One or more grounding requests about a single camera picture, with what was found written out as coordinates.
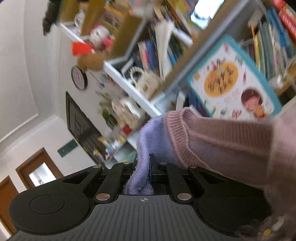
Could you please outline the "smartphone on shelf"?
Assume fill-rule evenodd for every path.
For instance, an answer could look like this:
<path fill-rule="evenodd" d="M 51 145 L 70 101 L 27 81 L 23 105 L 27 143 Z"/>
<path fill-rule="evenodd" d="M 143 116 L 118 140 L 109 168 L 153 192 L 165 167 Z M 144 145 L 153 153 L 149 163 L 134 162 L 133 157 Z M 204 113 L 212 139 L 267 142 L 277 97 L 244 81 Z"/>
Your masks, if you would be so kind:
<path fill-rule="evenodd" d="M 224 0 L 199 0 L 191 14 L 191 21 L 201 30 L 206 29 L 223 3 Z"/>

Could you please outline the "pink and purple sweater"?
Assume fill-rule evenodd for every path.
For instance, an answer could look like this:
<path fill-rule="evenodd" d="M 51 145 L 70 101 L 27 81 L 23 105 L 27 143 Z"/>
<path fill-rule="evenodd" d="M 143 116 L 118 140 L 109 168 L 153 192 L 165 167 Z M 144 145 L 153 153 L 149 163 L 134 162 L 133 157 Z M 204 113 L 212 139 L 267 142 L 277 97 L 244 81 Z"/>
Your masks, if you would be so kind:
<path fill-rule="evenodd" d="M 276 210 L 295 209 L 295 111 L 262 122 L 204 118 L 190 108 L 152 118 L 140 130 L 128 195 L 152 195 L 150 155 L 158 162 L 196 165 L 264 188 Z"/>

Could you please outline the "row of upright books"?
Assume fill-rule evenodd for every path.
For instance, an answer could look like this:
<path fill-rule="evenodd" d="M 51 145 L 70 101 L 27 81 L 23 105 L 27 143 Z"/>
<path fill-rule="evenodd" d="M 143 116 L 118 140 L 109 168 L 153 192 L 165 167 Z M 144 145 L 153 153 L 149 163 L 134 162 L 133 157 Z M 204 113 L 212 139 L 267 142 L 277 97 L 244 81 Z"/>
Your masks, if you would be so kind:
<path fill-rule="evenodd" d="M 295 58 L 295 12 L 256 8 L 248 21 L 252 38 L 240 43 L 268 81 L 282 79 Z"/>

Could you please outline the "teal children's sound book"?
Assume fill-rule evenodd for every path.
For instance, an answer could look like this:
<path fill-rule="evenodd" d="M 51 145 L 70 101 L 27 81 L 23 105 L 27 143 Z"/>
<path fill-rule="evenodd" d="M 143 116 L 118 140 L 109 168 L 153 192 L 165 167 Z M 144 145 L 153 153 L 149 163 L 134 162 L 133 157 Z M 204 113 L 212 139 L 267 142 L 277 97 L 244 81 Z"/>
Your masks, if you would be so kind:
<path fill-rule="evenodd" d="M 187 85 L 210 118 L 264 121 L 282 109 L 255 62 L 229 35 L 190 72 Z"/>

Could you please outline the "floral fabric bag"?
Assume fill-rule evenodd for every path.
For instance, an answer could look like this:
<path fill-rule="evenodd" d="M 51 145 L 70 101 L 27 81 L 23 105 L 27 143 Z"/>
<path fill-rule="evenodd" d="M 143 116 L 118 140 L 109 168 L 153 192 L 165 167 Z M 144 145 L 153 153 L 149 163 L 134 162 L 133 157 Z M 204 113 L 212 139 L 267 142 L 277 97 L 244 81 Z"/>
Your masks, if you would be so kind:
<path fill-rule="evenodd" d="M 119 120 L 126 123 L 131 129 L 137 128 L 145 118 L 145 111 L 132 98 L 113 100 L 111 106 Z"/>

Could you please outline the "round wall clock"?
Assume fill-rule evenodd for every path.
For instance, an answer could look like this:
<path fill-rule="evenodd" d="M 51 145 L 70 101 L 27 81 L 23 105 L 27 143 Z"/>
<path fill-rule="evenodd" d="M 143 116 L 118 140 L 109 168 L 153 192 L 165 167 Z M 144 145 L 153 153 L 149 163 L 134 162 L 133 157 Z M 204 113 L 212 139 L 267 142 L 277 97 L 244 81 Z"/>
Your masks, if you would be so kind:
<path fill-rule="evenodd" d="M 75 87 L 80 90 L 84 91 L 88 85 L 88 79 L 85 72 L 83 72 L 78 66 L 74 65 L 71 68 L 71 78 L 72 82 Z"/>

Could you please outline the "brown plush toy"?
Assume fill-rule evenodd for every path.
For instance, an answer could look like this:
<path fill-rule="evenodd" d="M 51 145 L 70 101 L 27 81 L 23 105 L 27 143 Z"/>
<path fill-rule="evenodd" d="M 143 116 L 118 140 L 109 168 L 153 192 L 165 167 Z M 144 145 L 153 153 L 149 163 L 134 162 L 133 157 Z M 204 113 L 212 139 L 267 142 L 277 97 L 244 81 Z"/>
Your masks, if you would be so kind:
<path fill-rule="evenodd" d="M 77 59 L 77 66 L 82 70 L 99 71 L 103 68 L 103 62 L 106 60 L 106 56 L 102 53 L 89 53 L 82 55 Z"/>

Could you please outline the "cream quilted handbag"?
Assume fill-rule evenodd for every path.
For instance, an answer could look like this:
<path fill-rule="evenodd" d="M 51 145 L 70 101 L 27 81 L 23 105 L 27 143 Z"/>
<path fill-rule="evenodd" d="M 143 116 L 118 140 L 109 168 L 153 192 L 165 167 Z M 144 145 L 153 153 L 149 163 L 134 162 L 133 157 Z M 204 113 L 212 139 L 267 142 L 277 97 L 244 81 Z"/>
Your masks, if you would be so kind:
<path fill-rule="evenodd" d="M 137 66 L 133 66 L 130 69 L 129 76 L 136 90 L 148 100 L 151 99 L 161 85 L 160 77 L 157 74 Z"/>

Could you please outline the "white bookshelf frame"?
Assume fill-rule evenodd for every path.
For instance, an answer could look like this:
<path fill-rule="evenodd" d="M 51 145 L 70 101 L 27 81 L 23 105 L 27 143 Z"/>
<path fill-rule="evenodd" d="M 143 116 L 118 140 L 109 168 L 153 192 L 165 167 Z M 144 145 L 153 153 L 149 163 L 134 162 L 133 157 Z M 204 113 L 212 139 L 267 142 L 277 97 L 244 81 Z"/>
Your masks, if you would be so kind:
<path fill-rule="evenodd" d="M 151 118 L 162 115 L 161 111 L 136 90 L 130 80 L 122 77 L 108 61 L 104 61 L 103 69 Z"/>

